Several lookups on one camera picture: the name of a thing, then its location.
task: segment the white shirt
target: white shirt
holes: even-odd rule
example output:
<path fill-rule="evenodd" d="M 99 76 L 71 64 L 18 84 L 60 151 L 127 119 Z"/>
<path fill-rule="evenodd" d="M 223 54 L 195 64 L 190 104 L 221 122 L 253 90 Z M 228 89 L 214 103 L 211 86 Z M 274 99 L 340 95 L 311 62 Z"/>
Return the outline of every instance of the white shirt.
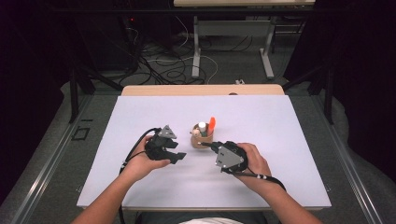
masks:
<path fill-rule="evenodd" d="M 243 224 L 224 217 L 205 217 L 182 222 L 180 224 Z"/>

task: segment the black curtain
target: black curtain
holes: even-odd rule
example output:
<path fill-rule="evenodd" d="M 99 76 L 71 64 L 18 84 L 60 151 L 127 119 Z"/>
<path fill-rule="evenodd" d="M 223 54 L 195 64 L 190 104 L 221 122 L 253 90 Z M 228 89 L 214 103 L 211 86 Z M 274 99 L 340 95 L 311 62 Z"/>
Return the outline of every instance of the black curtain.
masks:
<path fill-rule="evenodd" d="M 31 159 L 64 95 L 71 58 L 84 48 L 70 19 L 55 18 L 36 1 L 0 2 L 0 203 Z M 69 41 L 59 39 L 64 36 Z M 70 56 L 67 50 L 79 49 Z"/>
<path fill-rule="evenodd" d="M 318 0 L 315 7 L 351 13 L 310 18 L 284 76 L 293 81 L 332 58 L 349 146 L 396 182 L 396 3 Z"/>

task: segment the orange object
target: orange object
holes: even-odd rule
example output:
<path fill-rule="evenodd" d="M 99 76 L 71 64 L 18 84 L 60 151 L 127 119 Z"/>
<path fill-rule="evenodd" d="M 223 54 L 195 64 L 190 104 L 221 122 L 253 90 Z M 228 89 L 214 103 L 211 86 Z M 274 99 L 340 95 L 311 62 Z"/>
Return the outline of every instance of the orange object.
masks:
<path fill-rule="evenodd" d="M 213 131 L 215 130 L 216 126 L 216 119 L 214 117 L 210 118 L 209 121 L 209 126 L 207 127 L 207 136 L 210 136 L 213 134 Z"/>

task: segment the white tabletop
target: white tabletop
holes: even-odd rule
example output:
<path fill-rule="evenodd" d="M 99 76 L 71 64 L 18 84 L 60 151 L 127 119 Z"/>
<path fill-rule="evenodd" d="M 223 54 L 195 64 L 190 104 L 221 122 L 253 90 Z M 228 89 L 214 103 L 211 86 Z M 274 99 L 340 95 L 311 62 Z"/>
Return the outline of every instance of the white tabletop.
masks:
<path fill-rule="evenodd" d="M 264 7 L 314 4 L 315 0 L 174 0 L 175 7 Z"/>
<path fill-rule="evenodd" d="M 295 112 L 286 95 L 120 96 L 78 199 L 88 206 L 118 175 L 140 135 L 169 125 L 174 152 L 187 155 L 156 170 L 128 191 L 123 206 L 134 210 L 257 210 L 269 205 L 231 175 L 219 172 L 216 153 L 191 146 L 190 130 L 217 119 L 214 141 L 254 143 L 273 176 L 302 206 L 331 206 Z"/>

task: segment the background desk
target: background desk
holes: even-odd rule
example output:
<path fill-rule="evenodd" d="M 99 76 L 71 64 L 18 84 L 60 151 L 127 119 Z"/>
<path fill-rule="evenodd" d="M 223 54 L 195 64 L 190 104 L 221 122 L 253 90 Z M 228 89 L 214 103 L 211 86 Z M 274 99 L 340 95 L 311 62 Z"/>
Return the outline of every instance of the background desk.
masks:
<path fill-rule="evenodd" d="M 215 85 L 192 86 L 191 90 L 186 87 L 151 86 L 144 90 L 142 86 L 134 93 L 131 93 L 134 87 L 125 90 L 114 107 L 78 206 L 90 204 L 118 175 L 122 160 L 138 136 L 150 128 L 169 124 L 179 143 L 170 150 L 186 152 L 187 156 L 133 185 L 123 207 L 172 211 L 269 208 L 236 178 L 219 171 L 213 151 L 191 146 L 192 126 L 211 116 L 217 118 L 214 141 L 254 143 L 269 161 L 273 175 L 299 203 L 314 209 L 331 206 L 289 96 L 282 95 L 280 87 Z M 136 96 L 138 92 L 145 96 Z M 222 95 L 230 92 L 250 95 Z M 189 95 L 175 96 L 183 93 Z M 304 174 L 304 181 L 299 174 Z"/>
<path fill-rule="evenodd" d="M 175 0 L 175 7 L 275 7 L 313 5 L 315 0 Z M 201 48 L 199 46 L 200 35 L 255 35 L 266 36 L 263 48 L 260 49 L 262 64 L 267 78 L 274 78 L 274 72 L 268 58 L 271 46 L 276 17 L 270 17 L 268 21 L 199 21 L 194 17 L 194 59 L 192 77 L 199 76 Z"/>

